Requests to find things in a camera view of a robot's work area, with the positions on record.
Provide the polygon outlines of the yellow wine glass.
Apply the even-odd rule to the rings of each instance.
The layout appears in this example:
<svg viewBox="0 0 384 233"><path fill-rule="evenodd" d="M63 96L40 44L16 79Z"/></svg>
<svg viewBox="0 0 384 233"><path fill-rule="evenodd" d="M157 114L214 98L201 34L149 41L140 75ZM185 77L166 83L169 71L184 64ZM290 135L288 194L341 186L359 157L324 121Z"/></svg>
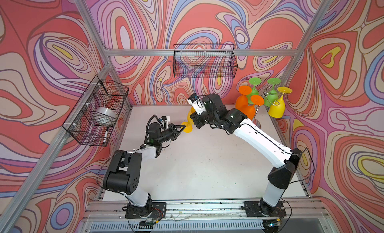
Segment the yellow wine glass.
<svg viewBox="0 0 384 233"><path fill-rule="evenodd" d="M193 130L193 126L194 126L194 122L193 120L191 119L191 115L195 113L195 109L192 107L188 114L187 114L187 122L183 122L182 125L185 126L185 128L183 129L183 132L185 133L191 133L192 130Z"/></svg>
<svg viewBox="0 0 384 233"><path fill-rule="evenodd" d="M282 118L286 109L284 96L291 94L293 90L288 87L281 86L277 88L277 91L281 94L281 96L271 104L268 114L273 118Z"/></svg>

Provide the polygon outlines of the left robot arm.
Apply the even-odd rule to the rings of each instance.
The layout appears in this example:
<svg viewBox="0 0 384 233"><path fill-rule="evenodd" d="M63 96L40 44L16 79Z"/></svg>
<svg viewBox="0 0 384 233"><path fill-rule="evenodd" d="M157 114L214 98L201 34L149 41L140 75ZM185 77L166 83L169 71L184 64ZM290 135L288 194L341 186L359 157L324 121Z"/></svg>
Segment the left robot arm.
<svg viewBox="0 0 384 233"><path fill-rule="evenodd" d="M175 141L186 127L171 123L168 116L152 115L145 127L144 143L138 149L115 152L102 187L122 194L134 207L146 207L151 195L139 187L142 163L159 157L163 143Z"/></svg>

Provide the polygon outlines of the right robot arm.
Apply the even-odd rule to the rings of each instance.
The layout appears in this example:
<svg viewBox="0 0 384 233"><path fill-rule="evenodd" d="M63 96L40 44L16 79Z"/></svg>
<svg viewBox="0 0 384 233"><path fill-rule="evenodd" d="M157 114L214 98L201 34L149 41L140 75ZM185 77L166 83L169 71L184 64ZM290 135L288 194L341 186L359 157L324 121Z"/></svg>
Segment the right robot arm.
<svg viewBox="0 0 384 233"><path fill-rule="evenodd" d="M200 98L194 93L188 98L188 103L195 110L190 118L196 128L200 129L208 124L212 129L225 130L251 145L273 165L259 207L264 215L274 211L297 171L303 152L277 142L240 110L228 110L217 94Z"/></svg>

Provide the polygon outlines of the rear orange wine glass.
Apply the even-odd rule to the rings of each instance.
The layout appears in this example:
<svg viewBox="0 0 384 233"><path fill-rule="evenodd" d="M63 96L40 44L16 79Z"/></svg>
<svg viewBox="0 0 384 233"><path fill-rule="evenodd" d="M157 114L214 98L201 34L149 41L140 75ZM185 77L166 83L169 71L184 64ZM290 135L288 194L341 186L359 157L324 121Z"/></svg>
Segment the rear orange wine glass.
<svg viewBox="0 0 384 233"><path fill-rule="evenodd" d="M235 108L240 110L241 108L244 108L248 106L248 98L247 96L252 92L252 89L250 86L242 85L239 87L239 93L241 94L237 99L235 103Z"/></svg>

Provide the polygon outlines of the orange wine glass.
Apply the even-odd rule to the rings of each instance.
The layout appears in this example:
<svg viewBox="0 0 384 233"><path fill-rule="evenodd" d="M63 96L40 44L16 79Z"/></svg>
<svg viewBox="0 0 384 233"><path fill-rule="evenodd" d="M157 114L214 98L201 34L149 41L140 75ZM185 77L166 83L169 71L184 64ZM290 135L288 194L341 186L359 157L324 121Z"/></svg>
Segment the orange wine glass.
<svg viewBox="0 0 384 233"><path fill-rule="evenodd" d="M244 105L240 107L240 111L247 116L248 119L253 120L256 115L255 106L264 105L264 99L259 95L251 96L252 105Z"/></svg>
<svg viewBox="0 0 384 233"><path fill-rule="evenodd" d="M252 89L250 86L242 85L239 87L239 93L241 94L237 99L235 103L235 108L240 110L241 108L244 108L248 106L248 98L247 96L252 92Z"/></svg>

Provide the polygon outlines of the front orange wine glass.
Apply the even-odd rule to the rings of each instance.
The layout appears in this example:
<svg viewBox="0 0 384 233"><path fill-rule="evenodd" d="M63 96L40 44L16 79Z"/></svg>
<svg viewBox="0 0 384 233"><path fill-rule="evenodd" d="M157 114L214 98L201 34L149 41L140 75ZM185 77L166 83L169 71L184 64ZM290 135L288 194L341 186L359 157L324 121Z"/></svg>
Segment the front orange wine glass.
<svg viewBox="0 0 384 233"><path fill-rule="evenodd" d="M256 115L255 106L264 105L264 99L259 95L251 96L252 105L244 105L240 107L240 111L247 116L248 119L253 120Z"/></svg>

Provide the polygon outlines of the left green wine glass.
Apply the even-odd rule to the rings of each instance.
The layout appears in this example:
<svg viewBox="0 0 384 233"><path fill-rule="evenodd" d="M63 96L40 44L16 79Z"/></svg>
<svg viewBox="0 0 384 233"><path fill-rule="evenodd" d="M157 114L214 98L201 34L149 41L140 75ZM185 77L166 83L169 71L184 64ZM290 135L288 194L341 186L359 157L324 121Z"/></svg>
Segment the left green wine glass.
<svg viewBox="0 0 384 233"><path fill-rule="evenodd" d="M254 95L258 95L259 91L257 90L257 86L260 85L262 82L261 78L259 77L252 77L249 79L249 84L251 85L251 93L247 95L248 103L253 104L251 101L251 97Z"/></svg>

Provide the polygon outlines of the green wine glass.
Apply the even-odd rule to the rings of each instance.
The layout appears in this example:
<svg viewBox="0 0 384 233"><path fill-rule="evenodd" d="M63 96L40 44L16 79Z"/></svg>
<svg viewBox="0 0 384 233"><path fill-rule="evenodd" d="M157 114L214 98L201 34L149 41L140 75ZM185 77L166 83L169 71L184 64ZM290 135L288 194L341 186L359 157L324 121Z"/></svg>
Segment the green wine glass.
<svg viewBox="0 0 384 233"><path fill-rule="evenodd" d="M254 95L258 95L259 91L257 90L257 86L260 85L262 82L261 78L259 77L252 77L249 79L249 84L251 85L251 93L247 95L248 103L253 104L251 101L251 97Z"/></svg>
<svg viewBox="0 0 384 233"><path fill-rule="evenodd" d="M266 88L264 105L266 107L271 107L273 103L279 98L278 92L275 90L275 86L281 83L281 79L270 78L267 80L267 83L270 85L270 87Z"/></svg>

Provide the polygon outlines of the chrome wine glass rack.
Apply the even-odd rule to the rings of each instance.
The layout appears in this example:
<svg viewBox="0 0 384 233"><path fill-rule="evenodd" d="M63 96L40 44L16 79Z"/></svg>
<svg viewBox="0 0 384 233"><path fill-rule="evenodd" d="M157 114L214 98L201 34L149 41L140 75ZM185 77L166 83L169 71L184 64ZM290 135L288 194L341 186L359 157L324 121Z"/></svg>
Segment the chrome wine glass rack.
<svg viewBox="0 0 384 233"><path fill-rule="evenodd" d="M267 111L269 111L270 107L271 106L279 106L280 103L279 103L279 93L278 91L275 89L275 85L271 85L271 86L266 86L263 88L263 91L261 92L261 97L264 99L264 107ZM257 113L258 111L262 108L261 105L257 105L255 107L256 109L256 114L255 114L255 117L253 118L253 123L258 127L258 128L261 128L261 122L259 120L256 119L256 116L257 116Z"/></svg>

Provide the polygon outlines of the right green wine glass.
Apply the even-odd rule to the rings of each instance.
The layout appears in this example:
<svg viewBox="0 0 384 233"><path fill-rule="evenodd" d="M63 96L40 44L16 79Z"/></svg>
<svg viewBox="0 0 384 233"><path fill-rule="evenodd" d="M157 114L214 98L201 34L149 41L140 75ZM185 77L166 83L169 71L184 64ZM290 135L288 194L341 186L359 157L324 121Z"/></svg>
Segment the right green wine glass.
<svg viewBox="0 0 384 233"><path fill-rule="evenodd" d="M281 79L270 78L267 80L267 83L270 85L270 87L266 88L264 105L266 107L271 107L273 103L279 98L278 92L275 90L275 86L281 83Z"/></svg>

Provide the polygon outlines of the black marker pen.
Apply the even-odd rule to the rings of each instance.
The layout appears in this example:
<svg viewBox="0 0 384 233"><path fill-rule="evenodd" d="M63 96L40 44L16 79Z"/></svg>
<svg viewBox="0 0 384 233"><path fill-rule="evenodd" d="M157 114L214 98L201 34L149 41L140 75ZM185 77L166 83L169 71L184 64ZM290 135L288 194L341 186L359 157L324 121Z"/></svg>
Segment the black marker pen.
<svg viewBox="0 0 384 233"><path fill-rule="evenodd" d="M106 128L104 138L103 138L103 144L106 144L108 141L108 133L109 133L109 127Z"/></svg>

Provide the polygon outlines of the silver tape roll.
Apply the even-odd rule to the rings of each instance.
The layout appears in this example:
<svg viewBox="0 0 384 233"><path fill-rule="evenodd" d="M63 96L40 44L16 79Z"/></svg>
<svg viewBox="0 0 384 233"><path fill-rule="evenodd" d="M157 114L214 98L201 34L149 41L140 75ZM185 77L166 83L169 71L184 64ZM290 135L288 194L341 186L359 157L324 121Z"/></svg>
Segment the silver tape roll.
<svg viewBox="0 0 384 233"><path fill-rule="evenodd" d="M113 126L117 117L117 114L113 110L106 107L99 107L94 112L92 119L97 125Z"/></svg>

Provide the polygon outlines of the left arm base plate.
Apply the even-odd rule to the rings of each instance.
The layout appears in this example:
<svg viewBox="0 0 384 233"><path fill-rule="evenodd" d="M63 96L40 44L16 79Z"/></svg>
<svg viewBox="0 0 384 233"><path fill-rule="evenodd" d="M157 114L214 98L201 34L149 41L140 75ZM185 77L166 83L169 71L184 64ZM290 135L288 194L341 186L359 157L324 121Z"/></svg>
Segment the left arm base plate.
<svg viewBox="0 0 384 233"><path fill-rule="evenodd" d="M144 207L135 207L129 204L122 207L126 219L161 220L166 216L167 203L147 203Z"/></svg>

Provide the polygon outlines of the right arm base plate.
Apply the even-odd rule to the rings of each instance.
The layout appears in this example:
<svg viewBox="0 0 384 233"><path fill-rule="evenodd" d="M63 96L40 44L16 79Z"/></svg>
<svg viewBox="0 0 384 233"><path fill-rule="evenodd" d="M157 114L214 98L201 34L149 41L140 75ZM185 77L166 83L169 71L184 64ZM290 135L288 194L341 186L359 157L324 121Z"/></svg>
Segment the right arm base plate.
<svg viewBox="0 0 384 233"><path fill-rule="evenodd" d="M287 216L282 201L278 201L275 207L260 201L245 201L241 209L246 212L247 217L284 218Z"/></svg>

